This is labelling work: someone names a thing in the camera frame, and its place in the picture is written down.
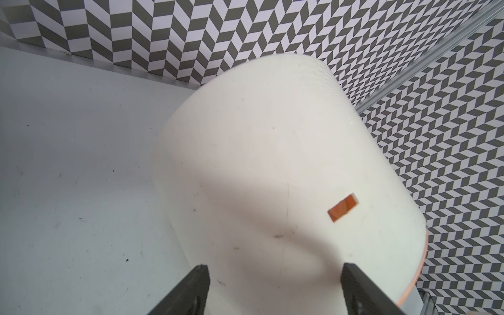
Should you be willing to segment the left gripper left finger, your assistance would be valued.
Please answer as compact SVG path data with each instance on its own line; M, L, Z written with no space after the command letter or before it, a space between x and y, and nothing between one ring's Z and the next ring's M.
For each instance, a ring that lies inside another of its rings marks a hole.
M204 315L210 284L208 266L195 266L148 315Z

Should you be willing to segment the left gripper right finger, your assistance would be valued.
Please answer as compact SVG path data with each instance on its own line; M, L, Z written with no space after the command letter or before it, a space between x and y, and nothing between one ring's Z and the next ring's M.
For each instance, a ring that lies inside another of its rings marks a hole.
M341 285L349 315L404 315L354 263L345 263Z

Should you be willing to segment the white round drawer cabinet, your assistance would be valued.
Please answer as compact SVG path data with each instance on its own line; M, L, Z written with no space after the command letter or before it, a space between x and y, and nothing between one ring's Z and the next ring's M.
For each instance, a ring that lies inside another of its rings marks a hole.
M346 314L354 263L396 305L427 224L322 61L261 57L194 92L159 134L156 189L211 314Z

